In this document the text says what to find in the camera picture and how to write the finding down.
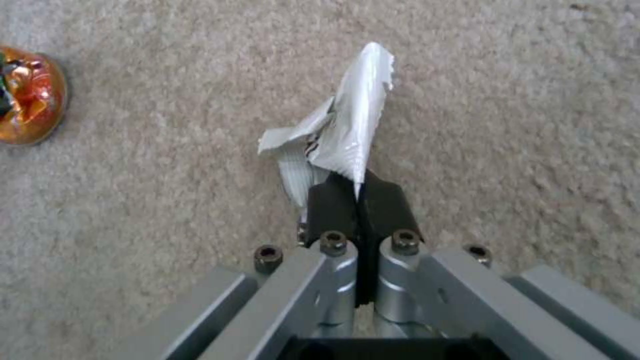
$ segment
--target floor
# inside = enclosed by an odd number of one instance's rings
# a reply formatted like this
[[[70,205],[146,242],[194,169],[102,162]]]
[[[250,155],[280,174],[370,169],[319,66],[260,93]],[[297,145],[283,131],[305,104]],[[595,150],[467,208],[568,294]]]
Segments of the floor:
[[[257,140],[369,41],[396,56],[370,166],[428,245],[548,263],[640,316],[637,1],[1,7],[2,41],[59,59],[73,91],[48,141],[0,148],[2,358],[102,358],[213,265],[291,250]]]

